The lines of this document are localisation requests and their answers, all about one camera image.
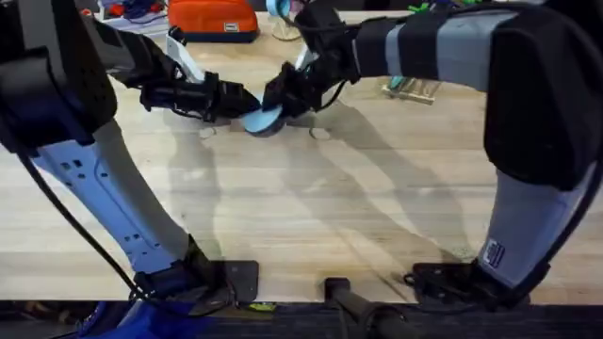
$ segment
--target white sticker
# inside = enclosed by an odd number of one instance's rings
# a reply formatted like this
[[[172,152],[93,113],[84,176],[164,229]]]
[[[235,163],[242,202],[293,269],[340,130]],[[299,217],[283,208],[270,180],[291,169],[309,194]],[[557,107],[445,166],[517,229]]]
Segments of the white sticker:
[[[224,32],[238,32],[238,23],[224,23]]]
[[[497,268],[505,254],[505,248],[494,239],[488,239],[486,250],[483,253],[483,261],[493,268]]]

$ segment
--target wooden table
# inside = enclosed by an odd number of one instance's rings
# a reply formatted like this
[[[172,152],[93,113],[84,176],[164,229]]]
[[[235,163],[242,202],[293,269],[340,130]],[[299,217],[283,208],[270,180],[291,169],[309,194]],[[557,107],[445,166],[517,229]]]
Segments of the wooden table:
[[[363,13],[344,13],[349,21]],[[269,32],[265,14],[262,29]],[[190,44],[202,67],[257,93],[301,42]],[[415,262],[470,260],[486,233],[495,169],[482,149],[484,96],[444,85],[433,106],[386,98],[383,79],[346,87],[317,116],[314,140],[287,127],[268,139],[148,113],[116,84],[117,120],[140,171],[211,258],[260,263],[262,300],[316,301],[346,276],[368,299],[413,300],[392,279]],[[0,153],[0,299],[124,299],[126,287],[55,211],[15,157]],[[54,179],[60,198],[128,267],[90,213]],[[603,204],[597,201],[533,299],[603,302]]]

